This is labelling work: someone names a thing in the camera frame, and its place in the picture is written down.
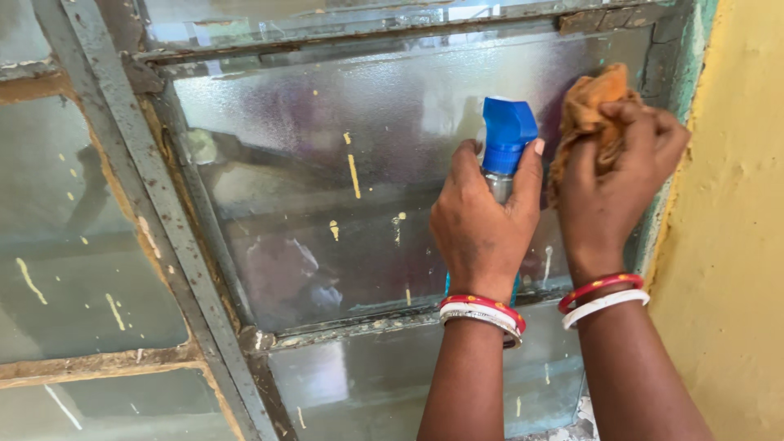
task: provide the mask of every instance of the orange rag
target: orange rag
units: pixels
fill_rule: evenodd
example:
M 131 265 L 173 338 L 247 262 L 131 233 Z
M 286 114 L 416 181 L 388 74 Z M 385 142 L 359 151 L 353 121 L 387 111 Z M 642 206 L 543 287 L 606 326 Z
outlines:
M 623 126 L 599 112 L 599 104 L 608 101 L 632 101 L 642 104 L 640 94 L 628 89 L 626 77 L 629 69 L 623 63 L 604 69 L 598 78 L 582 77 L 566 93 L 561 116 L 561 143 L 550 164 L 547 185 L 547 202 L 557 208 L 558 191 L 564 178 L 566 164 L 575 142 L 585 135 L 596 134 L 599 149 L 596 156 L 596 174 L 609 173 L 623 152 Z

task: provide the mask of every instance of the textured glass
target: textured glass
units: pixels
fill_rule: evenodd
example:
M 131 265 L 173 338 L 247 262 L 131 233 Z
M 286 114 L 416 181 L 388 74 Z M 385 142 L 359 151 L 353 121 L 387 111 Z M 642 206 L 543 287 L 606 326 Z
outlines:
M 606 2 L 462 0 L 443 5 L 422 0 L 146 0 L 140 2 L 140 15 L 147 24 L 150 49 L 175 49 L 399 30 Z
M 1 106 L 0 133 L 0 363 L 184 342 L 76 105 Z
M 523 346 L 504 352 L 508 439 L 570 424 L 583 381 L 577 335 L 563 330 L 555 304 L 518 311 L 528 328 Z M 432 325 L 272 353 L 299 439 L 415 439 L 442 336 Z
M 429 208 L 456 146 L 483 125 L 483 97 L 529 101 L 551 156 L 564 91 L 616 61 L 639 78 L 649 41 L 649 28 L 492 31 L 180 67 L 217 72 L 174 81 L 180 139 L 260 328 L 433 303 L 446 269 Z M 570 283 L 552 210 L 521 275 L 522 293 Z
M 26 61 L 40 61 L 49 56 L 30 0 L 2 0 L 0 2 L 0 66 Z
M 199 370 L 0 389 L 6 441 L 236 441 Z

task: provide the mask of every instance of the fingernail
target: fingernail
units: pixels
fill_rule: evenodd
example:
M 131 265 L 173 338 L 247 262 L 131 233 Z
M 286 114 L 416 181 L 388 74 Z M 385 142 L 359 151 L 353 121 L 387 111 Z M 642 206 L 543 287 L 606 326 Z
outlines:
M 544 140 L 542 138 L 536 138 L 533 140 L 533 148 L 537 155 L 541 156 L 544 152 Z

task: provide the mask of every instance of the yellow wall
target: yellow wall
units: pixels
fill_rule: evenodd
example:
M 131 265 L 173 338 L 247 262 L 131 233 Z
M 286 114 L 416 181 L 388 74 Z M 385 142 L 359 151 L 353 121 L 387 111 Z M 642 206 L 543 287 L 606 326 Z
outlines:
M 784 439 L 784 2 L 720 0 L 651 314 L 719 440 Z

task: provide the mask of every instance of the woman's right hand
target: woman's right hand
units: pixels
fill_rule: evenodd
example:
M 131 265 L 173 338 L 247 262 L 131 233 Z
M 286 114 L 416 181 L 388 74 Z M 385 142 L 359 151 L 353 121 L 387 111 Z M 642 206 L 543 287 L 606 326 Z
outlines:
M 559 217 L 575 286 L 623 272 L 623 246 L 691 138 L 669 112 L 634 103 L 604 103 L 600 111 L 626 126 L 625 151 L 597 177 L 597 143 L 579 141 L 561 184 Z

